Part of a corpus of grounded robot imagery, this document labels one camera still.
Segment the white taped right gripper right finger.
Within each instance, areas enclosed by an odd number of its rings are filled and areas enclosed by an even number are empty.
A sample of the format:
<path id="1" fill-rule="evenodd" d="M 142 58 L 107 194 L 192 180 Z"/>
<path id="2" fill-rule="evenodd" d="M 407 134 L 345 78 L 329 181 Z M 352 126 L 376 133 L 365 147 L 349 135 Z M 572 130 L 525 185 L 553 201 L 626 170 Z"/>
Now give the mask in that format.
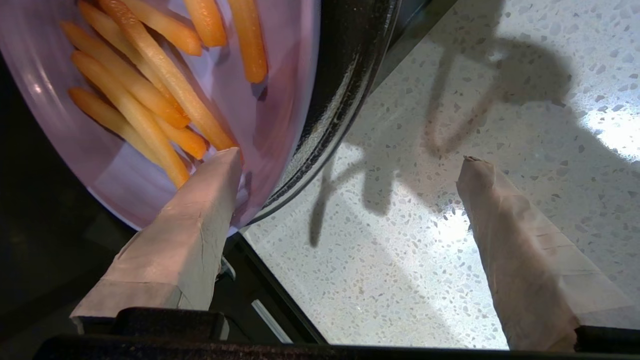
<path id="1" fill-rule="evenodd" d="M 637 351 L 639 306 L 491 162 L 455 183 L 512 351 Z"/>

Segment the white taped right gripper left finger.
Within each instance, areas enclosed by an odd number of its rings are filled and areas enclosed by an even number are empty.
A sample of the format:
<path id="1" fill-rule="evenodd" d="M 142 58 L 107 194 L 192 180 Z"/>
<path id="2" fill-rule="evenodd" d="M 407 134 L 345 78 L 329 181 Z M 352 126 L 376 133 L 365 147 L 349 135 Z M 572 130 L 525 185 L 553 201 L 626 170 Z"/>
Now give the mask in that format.
<path id="1" fill-rule="evenodd" d="M 241 175 L 236 147 L 199 166 L 71 312 L 78 333 L 133 307 L 208 310 Z"/>

